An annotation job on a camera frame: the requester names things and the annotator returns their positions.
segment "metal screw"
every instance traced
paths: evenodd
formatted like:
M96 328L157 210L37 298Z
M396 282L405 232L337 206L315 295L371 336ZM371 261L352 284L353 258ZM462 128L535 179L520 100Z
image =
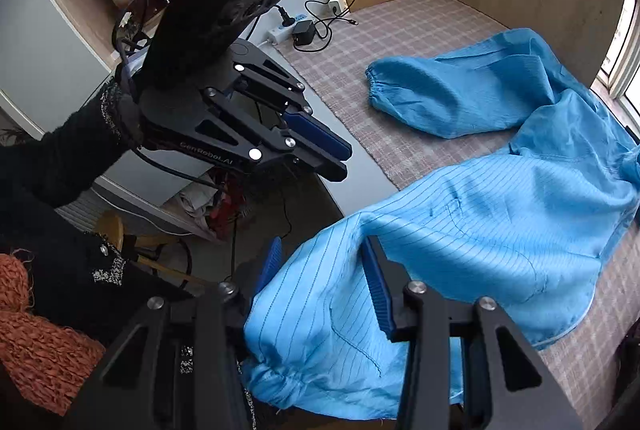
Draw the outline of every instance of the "metal screw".
M485 309L487 311L494 311L495 308L498 307L498 304L490 296L483 296L481 299L479 299L478 303L480 304L480 307L482 309Z
M161 296L152 296L149 300L146 301L146 306L149 309L159 309L164 305L164 298Z
M252 148L249 150L249 157L254 161L258 161L262 158L262 152L260 152L257 148Z
M226 296L233 294L236 291L236 284L231 282L220 282L218 284L220 291Z
M427 285L421 280L411 280L411 282L409 282L406 286L409 291L418 295L421 295L425 291L427 291Z

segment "jacket sleeve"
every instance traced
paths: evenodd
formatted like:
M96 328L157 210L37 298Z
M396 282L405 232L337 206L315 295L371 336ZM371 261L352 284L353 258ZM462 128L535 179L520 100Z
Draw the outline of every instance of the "jacket sleeve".
M54 208L75 200L127 149L102 116L101 94L40 141L0 148L2 174Z

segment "blue striped fabric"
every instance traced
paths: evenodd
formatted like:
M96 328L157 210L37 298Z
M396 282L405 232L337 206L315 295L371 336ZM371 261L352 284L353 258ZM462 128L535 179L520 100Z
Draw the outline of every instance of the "blue striped fabric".
M586 314L640 198L638 148L530 30L430 60L386 58L367 76L374 106L415 128L443 137L520 129L498 152L436 170L322 230L255 298L249 390L350 419L396 416L406 361L406 344L390 343L376 321L358 259L366 235L447 298L497 299L542 348ZM458 401L460 346L451 345Z

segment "chair leg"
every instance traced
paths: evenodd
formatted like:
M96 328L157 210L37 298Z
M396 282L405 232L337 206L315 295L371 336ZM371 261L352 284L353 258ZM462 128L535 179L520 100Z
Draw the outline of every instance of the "chair leg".
M179 238L175 235L140 235L136 239L136 248L155 248L160 244L174 244Z
M143 266L149 266L154 269L157 269L162 273L167 273L169 275L175 276L176 278L181 278L182 280L188 280L189 282L195 282L196 284L200 284L204 286L211 285L211 282L208 282L207 280L203 280L196 276L187 275L183 272L180 272L176 269L172 269L170 267L165 267L162 264L158 264L155 260L151 260L150 258L147 258L146 256L139 255L138 263L142 264Z
M122 219L116 212L113 210L104 212L95 223L94 232L105 236L118 251L122 251L124 225L122 224Z

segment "glove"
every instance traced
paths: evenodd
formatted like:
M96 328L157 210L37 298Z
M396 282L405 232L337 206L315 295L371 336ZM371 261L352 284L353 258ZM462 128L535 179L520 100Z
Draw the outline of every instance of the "glove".
M129 70L119 63L115 74L102 89L100 110L107 126L130 148L140 148L144 143L135 96Z

